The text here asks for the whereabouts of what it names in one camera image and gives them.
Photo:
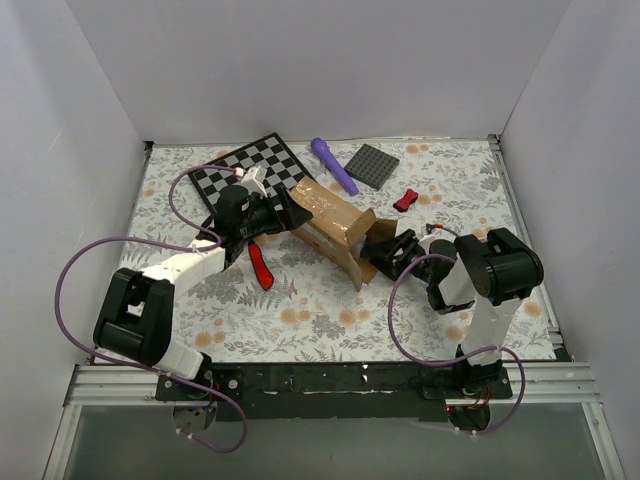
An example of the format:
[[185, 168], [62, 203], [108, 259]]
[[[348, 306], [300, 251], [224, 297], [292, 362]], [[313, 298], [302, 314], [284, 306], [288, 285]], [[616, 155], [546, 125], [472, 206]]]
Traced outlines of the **brown taped cardboard box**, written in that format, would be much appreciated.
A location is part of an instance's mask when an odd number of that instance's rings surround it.
[[290, 195], [312, 214], [292, 234], [346, 272], [356, 290], [369, 283], [378, 269], [360, 255], [364, 242], [394, 238], [398, 221], [379, 218], [371, 208], [361, 211], [309, 177]]

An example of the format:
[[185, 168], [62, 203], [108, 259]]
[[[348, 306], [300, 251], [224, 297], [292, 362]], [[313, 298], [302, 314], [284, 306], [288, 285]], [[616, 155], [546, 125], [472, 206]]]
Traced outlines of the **red black knife cap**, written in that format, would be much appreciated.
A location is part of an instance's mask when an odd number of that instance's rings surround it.
[[407, 189], [404, 195], [393, 204], [393, 208], [400, 213], [407, 212], [418, 198], [418, 192], [413, 189]]

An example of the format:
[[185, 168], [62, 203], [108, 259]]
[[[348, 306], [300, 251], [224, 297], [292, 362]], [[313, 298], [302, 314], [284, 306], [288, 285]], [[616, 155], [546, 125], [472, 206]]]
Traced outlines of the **red black utility knife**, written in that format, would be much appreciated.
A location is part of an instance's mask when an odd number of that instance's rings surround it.
[[264, 291], [270, 290], [274, 284], [274, 276], [264, 261], [260, 246], [254, 240], [251, 240], [247, 245], [247, 249], [260, 287]]

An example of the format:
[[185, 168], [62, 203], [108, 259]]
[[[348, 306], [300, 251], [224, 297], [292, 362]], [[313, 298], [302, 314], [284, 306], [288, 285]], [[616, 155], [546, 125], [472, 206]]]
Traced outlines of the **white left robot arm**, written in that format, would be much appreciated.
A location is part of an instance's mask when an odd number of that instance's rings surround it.
[[241, 185], [225, 187], [204, 223], [205, 230], [184, 253], [140, 271], [117, 270], [111, 279], [93, 333], [94, 343], [147, 367], [178, 377], [193, 400], [213, 386], [203, 369], [205, 355], [173, 338], [175, 301], [207, 278], [228, 269], [253, 239], [292, 231], [312, 219], [279, 186], [265, 197]]

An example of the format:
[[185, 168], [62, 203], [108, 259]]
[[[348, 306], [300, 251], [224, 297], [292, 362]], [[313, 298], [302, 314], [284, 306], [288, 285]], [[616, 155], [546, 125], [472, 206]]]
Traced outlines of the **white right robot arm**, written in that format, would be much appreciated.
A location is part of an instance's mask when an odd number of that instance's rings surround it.
[[[453, 371], [452, 383], [460, 395], [469, 398], [488, 386], [484, 367], [502, 360], [515, 313], [544, 279], [539, 256], [507, 228], [490, 230], [480, 239], [439, 223], [427, 224], [423, 237], [408, 229], [386, 240], [366, 239], [360, 256], [394, 282], [387, 322], [398, 350], [425, 366], [464, 364]], [[393, 309], [399, 287], [408, 276], [425, 284], [429, 305], [436, 313], [473, 310], [470, 330], [454, 360], [420, 360], [401, 346], [393, 328]]]

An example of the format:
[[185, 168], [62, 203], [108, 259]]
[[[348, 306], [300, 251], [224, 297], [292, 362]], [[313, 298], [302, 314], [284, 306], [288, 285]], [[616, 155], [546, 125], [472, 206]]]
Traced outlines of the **black white checkerboard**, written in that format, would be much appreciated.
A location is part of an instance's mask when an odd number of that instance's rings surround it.
[[312, 178], [311, 173], [277, 133], [241, 146], [209, 162], [209, 165], [221, 166], [221, 169], [199, 169], [188, 176], [210, 213], [214, 210], [221, 190], [240, 182], [231, 171], [224, 170], [224, 167], [232, 170], [240, 168], [247, 173], [258, 166], [264, 173], [262, 185], [268, 196], [275, 194], [275, 187], [278, 185], [292, 190], [304, 177]]

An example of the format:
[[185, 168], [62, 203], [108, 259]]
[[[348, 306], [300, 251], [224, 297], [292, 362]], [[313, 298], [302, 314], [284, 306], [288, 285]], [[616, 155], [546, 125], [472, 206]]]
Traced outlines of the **dark grey studded plate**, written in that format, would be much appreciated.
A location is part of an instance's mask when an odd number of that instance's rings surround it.
[[375, 190], [381, 190], [399, 164], [398, 158], [364, 144], [344, 169], [353, 179]]

